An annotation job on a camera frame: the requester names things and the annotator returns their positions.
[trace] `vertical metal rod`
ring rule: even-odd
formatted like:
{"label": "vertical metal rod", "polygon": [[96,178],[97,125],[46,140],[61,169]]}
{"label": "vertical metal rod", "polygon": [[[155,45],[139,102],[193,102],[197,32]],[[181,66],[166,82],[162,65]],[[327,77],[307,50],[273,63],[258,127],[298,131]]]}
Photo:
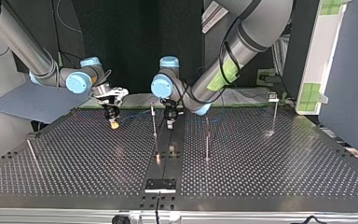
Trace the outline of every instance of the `vertical metal rod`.
{"label": "vertical metal rod", "polygon": [[157,137],[156,112],[154,110],[154,102],[153,101],[150,103],[150,111],[152,113],[152,120],[153,120],[153,136],[155,136],[155,138],[156,138]]}
{"label": "vertical metal rod", "polygon": [[278,103],[279,103],[279,101],[277,101],[277,102],[275,103],[274,121],[275,121],[275,119],[277,118]]}
{"label": "vertical metal rod", "polygon": [[36,155],[34,154],[34,148],[32,147],[31,141],[27,139],[28,147],[31,150],[31,154],[34,160],[36,160]]}
{"label": "vertical metal rod", "polygon": [[206,161],[209,160],[209,137],[210,137],[210,126],[209,126],[209,119],[208,118],[205,118],[206,119],[206,140],[205,140],[205,143],[206,143]]}

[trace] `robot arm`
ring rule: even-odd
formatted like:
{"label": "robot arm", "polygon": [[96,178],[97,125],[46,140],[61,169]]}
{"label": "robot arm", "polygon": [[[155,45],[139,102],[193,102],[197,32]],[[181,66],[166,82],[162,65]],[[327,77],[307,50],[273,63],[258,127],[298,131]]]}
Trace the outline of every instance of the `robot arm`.
{"label": "robot arm", "polygon": [[218,0],[237,16],[233,34],[225,47],[193,87],[179,78],[179,62],[174,57],[160,61],[151,90],[163,101],[175,101],[191,112],[205,115],[221,90],[238,78],[238,73],[258,52],[266,51],[280,37],[289,21],[293,0]]}
{"label": "robot arm", "polygon": [[76,94],[88,92],[92,88],[93,96],[106,110],[106,118],[112,126],[117,125],[118,106],[121,105],[121,99],[128,95],[128,91],[109,87],[106,82],[108,74],[104,72],[98,58],[81,61],[80,69],[60,69],[51,55],[25,28],[8,1],[0,1],[0,37],[30,69],[29,75],[33,83],[64,87]]}

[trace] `green tape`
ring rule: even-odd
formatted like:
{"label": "green tape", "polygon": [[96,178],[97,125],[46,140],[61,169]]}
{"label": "green tape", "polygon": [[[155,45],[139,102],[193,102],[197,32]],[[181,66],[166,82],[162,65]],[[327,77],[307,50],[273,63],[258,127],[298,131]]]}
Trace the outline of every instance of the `green tape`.
{"label": "green tape", "polygon": [[[233,82],[235,81],[235,79],[237,79],[235,75],[237,75],[238,69],[232,60],[227,60],[223,64],[223,71],[225,71],[226,78],[229,82]],[[214,78],[207,86],[207,89],[210,91],[220,91],[224,86],[228,84],[229,83],[226,83],[225,79],[222,76],[222,73],[219,70],[219,72],[216,75],[214,75]]]}
{"label": "green tape", "polygon": [[306,112],[315,111],[319,103],[320,89],[320,83],[304,83],[297,109]]}
{"label": "green tape", "polygon": [[342,0],[323,0],[319,15],[337,15],[342,4]]}

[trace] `metal post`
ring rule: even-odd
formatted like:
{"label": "metal post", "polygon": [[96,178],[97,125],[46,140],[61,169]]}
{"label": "metal post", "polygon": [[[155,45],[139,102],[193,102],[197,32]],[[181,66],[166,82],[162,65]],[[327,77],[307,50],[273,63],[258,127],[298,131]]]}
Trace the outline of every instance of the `metal post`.
{"label": "metal post", "polygon": [[206,140],[205,140],[205,143],[206,143],[206,161],[209,160],[209,138],[211,136],[211,132],[210,132],[210,125],[209,125],[209,119],[206,118]]}
{"label": "metal post", "polygon": [[156,129],[156,112],[154,110],[154,102],[152,101],[150,103],[150,111],[152,114],[152,120],[153,120],[153,136],[155,136],[155,138],[157,137],[157,129]]}
{"label": "metal post", "polygon": [[34,154],[34,148],[32,147],[31,141],[29,139],[27,139],[27,143],[28,143],[28,147],[31,150],[31,154],[34,160],[37,159],[36,155]]}

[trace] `end effector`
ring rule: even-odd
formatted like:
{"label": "end effector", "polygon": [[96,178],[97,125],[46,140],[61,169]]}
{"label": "end effector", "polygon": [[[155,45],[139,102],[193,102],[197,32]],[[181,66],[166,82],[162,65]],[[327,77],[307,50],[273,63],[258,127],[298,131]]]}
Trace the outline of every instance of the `end effector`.
{"label": "end effector", "polygon": [[109,120],[111,128],[118,128],[119,107],[123,103],[123,98],[129,94],[128,90],[121,87],[111,88],[109,83],[105,82],[93,87],[92,92],[93,96],[98,100],[98,104],[103,107],[104,116]]}
{"label": "end effector", "polygon": [[33,83],[39,85],[54,86],[59,82],[59,87],[66,87],[75,94],[82,94],[91,90],[92,97],[98,100],[98,104],[104,109],[104,116],[110,121],[113,129],[118,128],[117,118],[119,107],[123,98],[129,94],[128,90],[114,87],[107,82],[110,70],[105,73],[100,60],[96,57],[88,58],[80,62],[80,69],[63,68],[55,76],[42,78],[30,72]]}

